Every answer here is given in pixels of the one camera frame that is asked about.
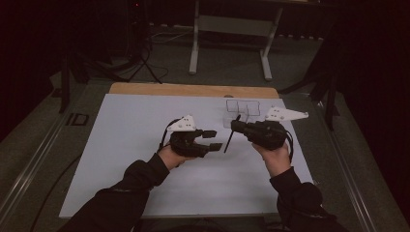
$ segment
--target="power cord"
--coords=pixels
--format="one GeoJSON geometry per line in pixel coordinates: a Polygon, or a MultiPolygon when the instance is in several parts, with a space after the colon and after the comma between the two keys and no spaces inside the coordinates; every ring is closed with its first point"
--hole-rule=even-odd
{"type": "Polygon", "coordinates": [[[45,202],[48,200],[48,197],[51,195],[52,191],[54,190],[54,188],[57,186],[58,182],[61,180],[61,178],[64,176],[64,174],[66,174],[66,172],[73,166],[73,164],[82,156],[79,155],[78,157],[76,157],[65,169],[64,171],[60,174],[60,176],[58,176],[57,180],[55,180],[54,184],[52,185],[51,189],[48,191],[47,195],[45,196],[45,199],[42,203],[42,206],[40,207],[40,209],[38,210],[36,217],[34,218],[34,221],[31,225],[30,228],[30,232],[34,231],[34,228],[36,227],[37,221],[39,220],[40,214],[42,213],[42,210],[44,208],[45,202]]]}

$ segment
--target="gray floor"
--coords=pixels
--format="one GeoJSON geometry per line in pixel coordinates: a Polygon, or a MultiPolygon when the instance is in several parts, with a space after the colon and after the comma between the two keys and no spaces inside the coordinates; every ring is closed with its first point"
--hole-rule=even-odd
{"type": "MultiPolygon", "coordinates": [[[[282,89],[303,78],[321,43],[313,40],[275,39],[269,55],[274,80],[267,82],[263,78],[258,53],[258,47],[263,41],[220,44],[210,42],[207,35],[203,35],[197,74],[189,75],[190,37],[191,34],[187,34],[165,43],[158,41],[167,41],[170,37],[154,38],[156,42],[149,64],[157,76],[165,73],[164,68],[168,69],[168,75],[161,79],[164,83],[266,86],[282,89]]],[[[133,70],[123,72],[122,76],[130,76],[131,73],[133,70]]],[[[58,73],[51,78],[58,85],[58,73]]],[[[132,82],[153,81],[145,68],[132,79],[132,82]]],[[[28,179],[22,186],[20,192],[25,194],[15,200],[18,204],[12,205],[15,208],[9,211],[9,217],[4,217],[2,209],[2,219],[6,220],[2,221],[1,231],[30,230],[53,183],[82,153],[104,94],[108,92],[111,83],[112,81],[95,74],[87,85],[73,85],[72,104],[66,114],[58,114],[59,99],[47,97],[0,144],[2,200],[7,198],[15,180],[30,159],[43,155],[42,165],[35,177],[28,179]],[[84,127],[67,126],[65,124],[70,113],[90,115],[90,121],[84,127]]],[[[342,95],[337,95],[338,116],[334,117],[335,132],[329,132],[323,125],[323,112],[320,107],[306,95],[310,88],[311,85],[283,97],[287,104],[295,105],[301,108],[301,111],[308,111],[309,115],[313,115],[309,117],[308,123],[295,122],[294,127],[312,177],[323,192],[324,207],[336,214],[339,221],[350,231],[410,231],[383,182],[342,95]],[[357,191],[353,191],[356,194],[352,195],[350,189],[356,189],[357,191]],[[362,214],[369,214],[370,220],[363,221],[358,217],[362,214]]],[[[76,165],[77,162],[68,169],[47,198],[35,231],[55,231],[67,221],[59,218],[58,214],[76,165]]],[[[218,222],[227,231],[263,231],[265,220],[276,218],[216,218],[199,222],[196,220],[193,223],[215,226],[215,222],[218,222]]],[[[192,220],[146,221],[144,226],[146,229],[154,226],[156,230],[161,230],[185,222],[192,223],[192,220]]]]}

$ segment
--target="black sleeve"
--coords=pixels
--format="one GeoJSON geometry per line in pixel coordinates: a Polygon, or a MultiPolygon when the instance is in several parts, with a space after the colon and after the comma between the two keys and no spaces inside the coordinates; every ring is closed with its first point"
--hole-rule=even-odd
{"type": "Polygon", "coordinates": [[[157,154],[148,162],[135,161],[122,181],[98,191],[59,231],[130,232],[144,212],[150,190],[168,174],[157,154]]]}
{"type": "Polygon", "coordinates": [[[293,167],[271,178],[278,192],[278,212],[291,231],[345,232],[337,218],[322,207],[322,193],[312,183],[301,183],[293,167]]]}

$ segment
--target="white 3d-printed part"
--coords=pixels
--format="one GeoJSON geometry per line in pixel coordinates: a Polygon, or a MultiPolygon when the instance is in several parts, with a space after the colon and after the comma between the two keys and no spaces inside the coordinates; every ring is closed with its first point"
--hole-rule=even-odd
{"type": "Polygon", "coordinates": [[[308,113],[302,113],[290,109],[271,107],[265,116],[266,121],[290,121],[296,119],[307,118],[308,113]]]}
{"type": "Polygon", "coordinates": [[[192,115],[187,115],[180,119],[179,121],[175,122],[171,126],[169,126],[167,131],[195,131],[196,126],[195,122],[193,121],[192,115]]]}

